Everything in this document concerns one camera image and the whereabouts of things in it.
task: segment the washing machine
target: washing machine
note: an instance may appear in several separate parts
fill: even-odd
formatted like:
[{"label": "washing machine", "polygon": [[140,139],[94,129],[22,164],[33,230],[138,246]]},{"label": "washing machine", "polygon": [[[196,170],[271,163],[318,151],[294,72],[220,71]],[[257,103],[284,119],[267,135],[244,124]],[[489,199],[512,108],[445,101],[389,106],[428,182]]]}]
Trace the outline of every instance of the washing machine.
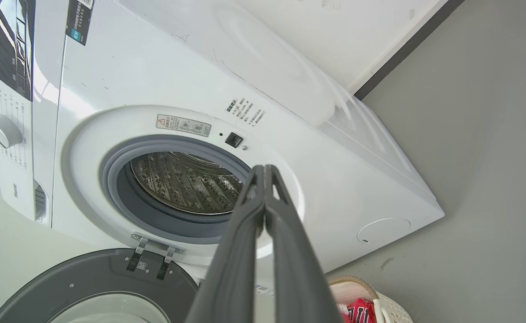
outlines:
[{"label": "washing machine", "polygon": [[[230,0],[0,1],[2,197],[101,249],[0,322],[182,322],[258,164],[325,272],[443,216],[375,114]],[[266,297],[272,250],[263,232]]]}]

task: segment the metal hinge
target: metal hinge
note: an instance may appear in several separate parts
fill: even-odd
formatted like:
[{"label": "metal hinge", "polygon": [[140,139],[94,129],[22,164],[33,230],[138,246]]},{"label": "metal hinge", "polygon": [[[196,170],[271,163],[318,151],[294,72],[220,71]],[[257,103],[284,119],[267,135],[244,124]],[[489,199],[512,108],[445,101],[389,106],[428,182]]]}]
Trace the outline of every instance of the metal hinge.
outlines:
[{"label": "metal hinge", "polygon": [[129,260],[127,270],[135,271],[135,269],[138,268],[138,266],[140,266],[139,260],[141,259],[141,255],[144,251],[154,252],[164,256],[164,261],[161,264],[161,268],[159,269],[159,272],[156,276],[157,279],[160,280],[164,280],[165,276],[169,272],[169,264],[171,263],[171,261],[173,261],[173,256],[176,253],[185,253],[185,248],[173,244],[165,244],[150,237],[144,236],[140,233],[132,233],[131,238],[134,240],[139,240],[139,245],[137,246],[137,248],[135,248],[135,252]]}]

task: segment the stainless steel drum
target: stainless steel drum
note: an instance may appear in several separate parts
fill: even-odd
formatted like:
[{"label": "stainless steel drum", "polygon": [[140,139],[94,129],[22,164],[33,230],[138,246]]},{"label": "stainless steel drum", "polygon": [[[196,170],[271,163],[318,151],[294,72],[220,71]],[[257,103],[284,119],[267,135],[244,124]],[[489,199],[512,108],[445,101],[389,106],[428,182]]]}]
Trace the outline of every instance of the stainless steel drum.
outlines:
[{"label": "stainless steel drum", "polygon": [[157,201],[197,215],[230,213],[243,183],[224,167],[184,153],[149,153],[130,161],[139,186]]}]

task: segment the dark gray baseboard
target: dark gray baseboard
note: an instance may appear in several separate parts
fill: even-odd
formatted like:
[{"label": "dark gray baseboard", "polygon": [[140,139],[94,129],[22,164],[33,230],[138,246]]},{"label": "dark gray baseboard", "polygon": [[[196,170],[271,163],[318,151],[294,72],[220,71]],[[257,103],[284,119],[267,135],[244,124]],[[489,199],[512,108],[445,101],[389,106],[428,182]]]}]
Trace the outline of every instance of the dark gray baseboard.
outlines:
[{"label": "dark gray baseboard", "polygon": [[401,49],[399,49],[394,56],[392,56],[386,64],[384,64],[375,75],[363,85],[356,93],[355,96],[359,100],[363,100],[374,88],[380,83],[392,70],[402,63],[410,53],[412,53],[416,47],[418,47],[424,39],[426,39],[433,31],[436,30],[440,24],[443,23],[453,12],[464,2],[464,0],[448,0],[447,3],[433,15],[429,21],[424,24],[419,31],[417,31]]}]

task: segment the black sticker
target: black sticker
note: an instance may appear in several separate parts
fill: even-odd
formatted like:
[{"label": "black sticker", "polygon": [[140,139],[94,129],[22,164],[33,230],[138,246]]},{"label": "black sticker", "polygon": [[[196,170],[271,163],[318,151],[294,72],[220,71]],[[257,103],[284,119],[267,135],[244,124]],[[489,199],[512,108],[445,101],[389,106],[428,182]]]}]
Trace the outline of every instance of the black sticker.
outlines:
[{"label": "black sticker", "polygon": [[93,0],[70,0],[65,34],[85,46],[93,10]]}]

